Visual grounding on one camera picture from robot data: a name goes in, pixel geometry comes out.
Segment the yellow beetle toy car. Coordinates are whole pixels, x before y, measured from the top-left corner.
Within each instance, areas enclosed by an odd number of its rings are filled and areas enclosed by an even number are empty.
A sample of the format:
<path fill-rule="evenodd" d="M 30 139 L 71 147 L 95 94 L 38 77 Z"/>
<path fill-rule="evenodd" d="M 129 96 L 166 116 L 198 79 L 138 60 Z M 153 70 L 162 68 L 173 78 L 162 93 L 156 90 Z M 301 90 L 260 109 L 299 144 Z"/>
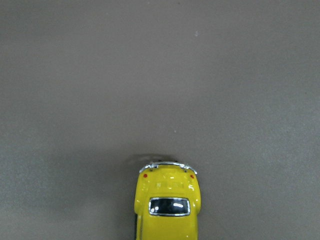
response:
<path fill-rule="evenodd" d="M 139 171 L 134 198 L 137 240 L 196 240 L 201 191 L 197 171 L 158 161 Z"/>

